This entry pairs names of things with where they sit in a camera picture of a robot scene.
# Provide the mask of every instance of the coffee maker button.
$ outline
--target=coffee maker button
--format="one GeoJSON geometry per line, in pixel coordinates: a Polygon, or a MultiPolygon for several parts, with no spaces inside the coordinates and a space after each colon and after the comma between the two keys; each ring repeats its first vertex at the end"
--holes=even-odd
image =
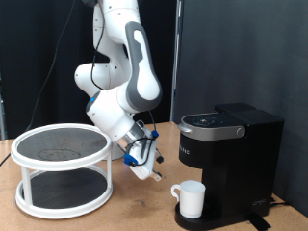
{"type": "Polygon", "coordinates": [[[210,125],[216,124],[216,120],[215,120],[215,119],[212,119],[211,122],[209,122],[209,124],[210,124],[210,125]]]}
{"type": "Polygon", "coordinates": [[[238,137],[242,137],[244,135],[244,128],[239,128],[237,131],[238,137]]]}

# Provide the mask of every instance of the round shelf stand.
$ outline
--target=round shelf stand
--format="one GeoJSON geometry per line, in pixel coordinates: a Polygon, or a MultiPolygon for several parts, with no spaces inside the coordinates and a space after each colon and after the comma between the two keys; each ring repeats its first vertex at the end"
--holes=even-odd
{"type": "Polygon", "coordinates": [[[113,193],[111,152],[110,138],[85,124],[48,125],[22,134],[11,152],[22,172],[16,204],[31,216],[49,219],[99,208],[113,193]],[[93,165],[104,158],[107,172],[93,165]]]}

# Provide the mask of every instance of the white mug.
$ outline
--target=white mug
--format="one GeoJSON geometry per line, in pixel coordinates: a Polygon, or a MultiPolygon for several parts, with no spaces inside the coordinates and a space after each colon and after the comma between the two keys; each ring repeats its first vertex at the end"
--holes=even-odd
{"type": "Polygon", "coordinates": [[[198,181],[184,181],[171,187],[171,194],[180,201],[180,213],[186,218],[199,218],[202,215],[205,186],[198,181]]]}

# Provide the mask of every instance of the power cord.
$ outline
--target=power cord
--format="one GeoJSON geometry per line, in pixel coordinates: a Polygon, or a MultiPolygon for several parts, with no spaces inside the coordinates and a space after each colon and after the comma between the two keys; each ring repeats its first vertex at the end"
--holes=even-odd
{"type": "MultiPolygon", "coordinates": [[[[68,22],[69,22],[69,19],[70,19],[71,15],[72,15],[72,12],[73,12],[73,9],[74,9],[74,6],[75,6],[75,2],[76,2],[76,0],[73,1],[73,4],[72,4],[72,6],[71,6],[71,8],[70,8],[70,12],[69,12],[69,15],[68,15],[68,19],[67,19],[67,21],[66,21],[66,24],[65,24],[65,26],[64,26],[64,29],[62,30],[61,35],[60,35],[60,37],[59,37],[59,39],[58,39],[58,42],[57,42],[54,60],[53,60],[53,62],[52,62],[52,64],[51,64],[51,67],[50,67],[49,73],[48,73],[48,75],[47,75],[47,77],[46,77],[46,79],[45,79],[45,82],[44,82],[44,84],[42,85],[42,87],[41,87],[41,89],[40,89],[40,91],[39,91],[38,98],[37,98],[37,102],[36,102],[35,108],[33,109],[33,112],[32,112],[32,117],[31,117],[31,120],[30,120],[30,124],[29,124],[29,126],[27,127],[27,129],[25,130],[24,133],[28,132],[28,131],[31,129],[32,125],[33,125],[33,121],[34,121],[34,118],[35,118],[35,114],[36,114],[38,102],[39,102],[39,100],[40,100],[40,96],[41,96],[41,94],[42,94],[42,92],[43,92],[43,90],[44,90],[44,88],[45,88],[45,86],[46,86],[46,84],[47,84],[47,82],[48,82],[48,80],[49,80],[49,78],[50,78],[50,76],[51,76],[51,72],[52,72],[52,70],[53,70],[53,68],[54,68],[54,66],[55,66],[55,63],[56,63],[56,60],[57,60],[57,54],[58,54],[59,44],[60,44],[61,38],[62,38],[63,35],[64,35],[64,31],[65,31],[65,29],[66,29],[66,27],[67,27],[67,24],[68,24],[68,22]]],[[[9,159],[10,156],[11,156],[11,153],[1,162],[0,167],[9,159]]]]}
{"type": "Polygon", "coordinates": [[[291,204],[288,203],[288,202],[271,203],[269,207],[272,208],[272,207],[275,207],[275,206],[277,206],[277,205],[291,205],[291,204]]]}

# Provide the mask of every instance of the white stand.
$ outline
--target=white stand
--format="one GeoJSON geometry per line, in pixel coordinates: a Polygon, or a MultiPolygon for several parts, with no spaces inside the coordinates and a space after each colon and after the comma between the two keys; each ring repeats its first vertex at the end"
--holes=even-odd
{"type": "Polygon", "coordinates": [[[120,159],[124,156],[124,152],[113,142],[113,150],[112,150],[112,160],[120,159]]]}
{"type": "Polygon", "coordinates": [[[15,162],[21,165],[22,181],[19,183],[16,190],[16,203],[21,210],[25,213],[38,217],[38,218],[49,218],[49,219],[60,219],[60,218],[74,218],[84,214],[87,214],[100,206],[102,206],[113,193],[112,184],[112,143],[107,135],[100,132],[96,127],[84,125],[84,124],[57,124],[49,125],[41,128],[31,130],[27,133],[19,136],[12,144],[12,157],[15,162]],[[48,162],[48,161],[38,161],[30,158],[26,158],[17,152],[18,145],[29,136],[33,136],[36,133],[46,131],[49,129],[58,128],[81,128],[88,129],[97,132],[104,136],[107,140],[107,145],[97,153],[94,153],[88,157],[81,159],[75,159],[71,161],[61,161],[61,162],[48,162]],[[101,161],[103,158],[107,158],[107,172],[100,167],[93,166],[92,164],[101,161]],[[73,170],[78,168],[87,168],[96,171],[103,175],[107,179],[107,189],[98,198],[93,201],[77,206],[74,208],[67,209],[45,209],[39,208],[33,205],[32,201],[32,190],[31,190],[31,179],[44,173],[45,171],[63,171],[63,170],[73,170]],[[36,169],[33,173],[29,174],[30,169],[36,169]]]}

